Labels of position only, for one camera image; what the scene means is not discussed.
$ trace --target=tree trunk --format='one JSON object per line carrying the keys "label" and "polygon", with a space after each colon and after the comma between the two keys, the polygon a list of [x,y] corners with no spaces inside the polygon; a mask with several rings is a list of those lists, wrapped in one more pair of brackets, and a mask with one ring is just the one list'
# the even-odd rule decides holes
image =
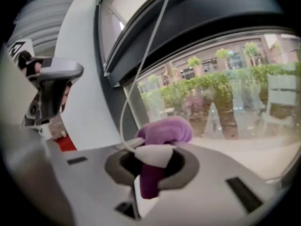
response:
{"label": "tree trunk", "polygon": [[200,65],[193,66],[193,71],[194,71],[194,74],[196,76],[201,76],[202,75],[202,70],[201,70],[201,66]]}
{"label": "tree trunk", "polygon": [[279,45],[279,50],[280,50],[280,55],[281,55],[281,58],[282,58],[282,63],[287,64],[287,63],[289,63],[289,56],[288,56],[288,53],[287,53],[286,49],[284,48],[284,46],[282,44],[281,35],[276,34],[276,39],[277,39],[277,43]]}
{"label": "tree trunk", "polygon": [[251,60],[249,56],[245,55],[245,62],[247,67],[252,67]]}
{"label": "tree trunk", "polygon": [[251,59],[252,59],[253,67],[255,67],[255,66],[256,66],[256,63],[255,63],[255,58],[254,58],[254,56],[252,56]]}
{"label": "tree trunk", "polygon": [[225,59],[225,67],[226,67],[226,70],[229,70],[227,59]]}
{"label": "tree trunk", "polygon": [[166,71],[167,71],[167,76],[168,76],[168,79],[169,79],[169,83],[176,82],[177,77],[174,74],[174,67],[173,67],[173,64],[170,61],[166,64]]}
{"label": "tree trunk", "polygon": [[164,83],[163,83],[163,79],[162,79],[162,75],[158,75],[158,82],[159,82],[159,86],[160,88],[164,86]]}

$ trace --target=window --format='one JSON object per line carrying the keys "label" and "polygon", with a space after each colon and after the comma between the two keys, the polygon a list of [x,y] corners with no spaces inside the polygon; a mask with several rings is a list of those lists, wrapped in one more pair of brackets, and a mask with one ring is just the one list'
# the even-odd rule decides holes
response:
{"label": "window", "polygon": [[[246,65],[247,66],[259,66],[259,65],[262,65],[262,64],[269,64],[269,60],[266,58],[266,57],[263,57],[262,53],[261,53],[261,48],[262,48],[262,45],[261,44],[254,44],[254,52],[245,56],[245,61],[246,61]],[[242,47],[241,48],[241,53],[240,53],[240,58],[243,58],[243,54],[246,53],[245,52],[245,47]]]}
{"label": "window", "polygon": [[230,69],[239,69],[244,67],[242,56],[240,53],[233,53],[233,55],[228,58],[228,65]]}
{"label": "window", "polygon": [[147,0],[103,0],[100,9],[102,45],[105,61],[132,16]]}
{"label": "window", "polygon": [[165,75],[165,73],[162,73],[161,78],[162,78],[164,86],[169,85],[169,79],[168,79],[168,76]]}
{"label": "window", "polygon": [[[247,36],[250,35],[241,37],[242,43],[245,43]],[[254,36],[261,37],[257,33],[252,35]],[[228,40],[223,42],[229,48],[234,48],[239,41],[236,40],[233,45]],[[207,42],[206,50],[200,45],[196,53],[214,56],[215,48],[219,47],[220,42],[219,46],[215,43],[208,46]],[[196,77],[195,67],[185,67],[179,70],[181,76],[175,78],[175,81],[169,81],[166,73],[161,72],[158,78],[161,76],[163,87],[159,83],[143,84],[140,92],[143,93],[143,102],[150,121],[179,115],[192,125],[194,138],[210,139],[250,140],[259,137],[277,137],[280,131],[286,135],[293,128],[297,128],[295,126],[285,131],[281,129],[277,131],[277,125],[270,123],[263,128],[262,124],[265,122],[262,112],[266,113],[267,106],[271,106],[270,115],[276,118],[292,116],[294,121],[299,120],[298,124],[301,124],[300,117],[298,119],[296,116],[297,113],[301,113],[297,110],[299,108],[285,105],[288,103],[286,99],[283,100],[284,106],[270,105],[267,72],[277,73],[279,64],[269,60],[262,65],[261,56],[258,55],[254,57],[255,65],[266,66],[267,69],[257,70],[252,66],[252,58],[245,55],[242,48],[240,52],[234,50],[232,56],[227,59],[229,70],[212,73],[218,70],[218,66],[223,66],[224,62],[222,59],[219,62],[215,57],[203,60],[200,67],[204,73]]]}
{"label": "window", "polygon": [[[241,41],[236,40],[233,44],[229,41],[231,35],[228,35],[229,39],[222,40],[225,44],[224,48],[226,45],[235,48],[237,42],[245,43],[248,36],[260,37],[262,34],[248,32],[246,36],[241,33],[239,35]],[[202,50],[200,44],[200,51],[197,53],[206,55],[211,53],[214,56],[215,48],[220,48],[220,45],[221,41],[218,46],[214,42],[207,41],[206,49]],[[195,48],[182,51],[181,56],[192,50],[194,51]],[[301,108],[297,100],[293,99],[299,96],[297,83],[291,84],[295,86],[291,91],[274,90],[271,93],[268,74],[279,74],[276,76],[277,82],[273,84],[282,87],[286,84],[282,82],[283,80],[298,79],[292,70],[298,71],[301,65],[291,61],[282,67],[267,57],[270,60],[267,64],[262,64],[262,69],[259,69],[245,62],[250,59],[244,53],[234,50],[233,56],[227,61],[215,58],[203,60],[202,68],[207,70],[205,73],[195,77],[195,67],[181,69],[179,72],[182,78],[176,78],[176,81],[170,81],[170,84],[160,89],[145,91],[142,100],[151,122],[169,116],[183,117],[193,128],[191,140],[193,145],[224,153],[266,180],[282,175],[288,161],[296,156],[296,153],[291,153],[291,150],[294,148],[297,152],[300,148],[298,135],[301,135]],[[224,62],[229,64],[227,71],[210,73],[215,70],[214,66],[224,66]],[[292,76],[290,79],[285,77],[288,75],[279,72],[281,67]],[[292,93],[291,101],[288,100],[287,92]],[[277,122],[269,123],[267,120],[269,118],[273,118],[273,121],[287,118],[285,120],[287,126]],[[284,157],[279,157],[279,150],[281,154],[282,152],[285,155],[290,154],[289,159],[284,160]],[[250,160],[256,161],[256,165],[250,163]],[[270,167],[275,161],[281,168],[278,172]]]}
{"label": "window", "polygon": [[181,73],[182,79],[189,80],[191,78],[196,77],[196,75],[194,74],[193,68],[191,68],[191,67],[187,67],[185,69],[181,69],[180,73]]}
{"label": "window", "polygon": [[202,68],[204,73],[212,73],[214,70],[218,70],[216,58],[202,61]]}

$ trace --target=glass window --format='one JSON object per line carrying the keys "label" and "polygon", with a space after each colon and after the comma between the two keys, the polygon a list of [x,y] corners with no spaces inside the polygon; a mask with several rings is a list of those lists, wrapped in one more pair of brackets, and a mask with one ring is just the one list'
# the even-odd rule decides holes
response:
{"label": "glass window", "polygon": [[103,0],[100,9],[102,45],[105,61],[121,31],[147,0]]}
{"label": "glass window", "polygon": [[204,73],[212,73],[215,70],[218,70],[216,58],[202,61],[202,68]]}
{"label": "glass window", "polygon": [[240,53],[233,53],[231,57],[228,58],[228,64],[230,69],[239,69],[244,67],[243,59]]}
{"label": "glass window", "polygon": [[[280,177],[301,145],[301,62],[296,60],[301,45],[281,35],[271,32],[266,39],[254,31],[237,40],[230,34],[218,44],[207,41],[205,48],[198,44],[182,51],[179,60],[195,55],[202,65],[179,68],[180,76],[168,84],[140,90],[149,121],[181,116],[193,128],[192,144],[224,153],[264,180]],[[221,48],[233,54],[215,58]],[[162,65],[148,74],[162,73]],[[218,69],[210,73],[213,66]],[[201,68],[208,71],[194,76]]]}
{"label": "glass window", "polygon": [[182,79],[189,80],[191,78],[196,77],[196,75],[194,74],[193,68],[191,68],[191,67],[187,67],[185,69],[181,69],[180,73],[181,73]]}
{"label": "glass window", "polygon": [[[275,43],[280,44],[282,51],[285,51],[285,44],[288,38],[281,38],[275,34]],[[153,72],[144,84],[139,83],[140,92],[144,94],[143,101],[147,108],[150,121],[156,121],[170,115],[179,115],[188,120],[193,126],[194,138],[210,139],[257,139],[261,137],[277,137],[287,135],[300,124],[300,112],[295,106],[298,101],[298,94],[292,92],[290,95],[279,94],[275,96],[272,91],[269,74],[284,76],[281,81],[299,80],[298,66],[296,63],[301,48],[298,43],[292,42],[291,56],[286,64],[279,64],[273,59],[272,44],[267,45],[264,34],[254,32],[253,35],[242,36],[241,40],[224,44],[206,44],[204,50],[200,45],[187,50],[187,57],[191,57],[191,51],[202,61],[203,73],[195,75],[196,66],[180,68],[180,76],[170,81],[167,72]],[[225,58],[215,58],[216,51],[220,48],[227,48],[233,53]],[[292,66],[288,72],[283,67]],[[295,98],[295,101],[288,101],[286,98]],[[284,120],[287,125],[274,123],[272,118]]]}

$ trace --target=brick building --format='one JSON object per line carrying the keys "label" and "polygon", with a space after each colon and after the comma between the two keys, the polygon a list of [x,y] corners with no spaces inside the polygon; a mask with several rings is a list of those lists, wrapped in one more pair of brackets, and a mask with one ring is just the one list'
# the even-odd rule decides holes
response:
{"label": "brick building", "polygon": [[[251,60],[244,52],[245,44],[253,42],[257,45],[258,55]],[[288,34],[258,34],[244,35],[238,34],[227,40],[212,41],[202,44],[201,47],[194,47],[193,50],[177,54],[176,57],[165,64],[157,66],[143,74],[138,84],[142,93],[152,89],[168,85],[171,78],[167,73],[167,64],[174,68],[175,79],[191,79],[195,76],[202,76],[206,73],[221,72],[226,70],[225,59],[217,58],[216,51],[224,48],[228,49],[231,56],[227,59],[228,68],[237,69],[248,66],[258,66],[260,64],[280,64],[298,61],[298,45],[300,38]],[[201,60],[201,65],[188,66],[188,59],[196,56]],[[154,74],[158,77],[158,84],[149,83],[148,77]]]}

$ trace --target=green shrub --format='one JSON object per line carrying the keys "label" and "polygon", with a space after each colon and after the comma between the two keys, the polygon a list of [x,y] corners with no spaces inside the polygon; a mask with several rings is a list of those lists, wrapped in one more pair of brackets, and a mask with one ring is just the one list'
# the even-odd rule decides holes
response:
{"label": "green shrub", "polygon": [[[267,97],[268,74],[296,74],[301,76],[301,62],[296,63],[295,72],[284,71],[282,65],[261,65],[220,73],[210,73],[190,80],[179,80],[176,83],[158,89],[158,91],[165,107],[174,108],[177,112],[183,110],[184,99],[192,89],[207,89],[211,86],[215,88],[216,92],[215,103],[227,103],[232,100],[232,94],[239,93],[244,89],[250,89],[254,84],[260,84],[261,98],[267,100],[265,97]],[[142,99],[148,111],[150,107],[158,104],[158,98],[155,99],[153,94],[154,91],[142,94]]]}

